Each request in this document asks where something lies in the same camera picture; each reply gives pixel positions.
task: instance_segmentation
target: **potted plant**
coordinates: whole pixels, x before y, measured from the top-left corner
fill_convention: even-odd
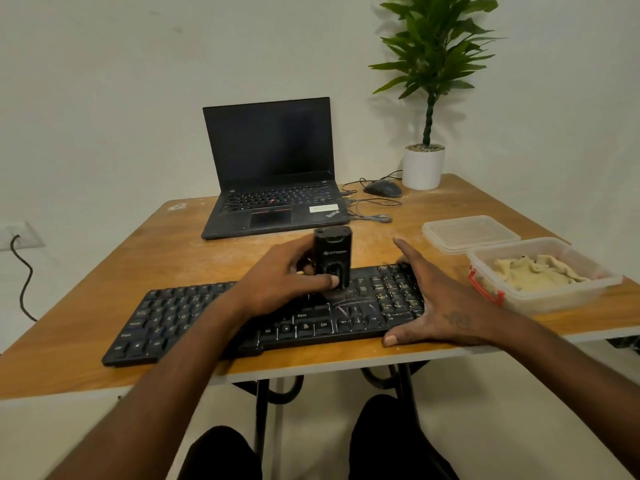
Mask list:
[[[431,142],[433,106],[452,89],[471,89],[463,80],[486,66],[478,61],[491,58],[484,46],[496,37],[482,36],[469,17],[475,12],[490,12],[496,0],[393,0],[381,6],[399,15],[406,30],[382,42],[398,56],[396,62],[375,64],[377,70],[395,70],[403,74],[390,80],[374,94],[404,84],[400,99],[422,88],[427,92],[426,124],[422,142],[410,144],[404,154],[403,184],[416,190],[430,190],[440,184],[445,148]]]

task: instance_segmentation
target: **hand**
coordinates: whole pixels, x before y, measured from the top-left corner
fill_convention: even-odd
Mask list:
[[[313,245],[313,234],[276,244],[224,295],[232,297],[249,319],[274,312],[304,294],[335,288],[340,282],[337,276],[313,276],[308,259]]]
[[[439,340],[459,345],[495,344],[504,323],[517,317],[500,308],[471,287],[448,277],[440,268],[402,239],[394,243],[403,252],[399,262],[413,268],[424,298],[424,315],[387,332],[384,346]]]

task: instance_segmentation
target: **wall socket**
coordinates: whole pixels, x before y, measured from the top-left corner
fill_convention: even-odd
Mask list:
[[[28,222],[7,222],[0,223],[0,251],[10,250],[9,244],[16,235],[20,235],[14,244],[16,249],[44,247],[44,242]]]

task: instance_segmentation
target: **person's left arm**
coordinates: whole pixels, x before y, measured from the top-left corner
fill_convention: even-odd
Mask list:
[[[312,245],[313,235],[307,235],[272,247],[206,308],[48,480],[164,479],[215,364],[238,329],[297,296],[336,286],[335,276],[296,273]]]

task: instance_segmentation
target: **computer mouse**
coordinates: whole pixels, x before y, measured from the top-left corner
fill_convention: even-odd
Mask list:
[[[376,180],[364,187],[364,192],[380,197],[402,197],[402,189],[391,180]]]

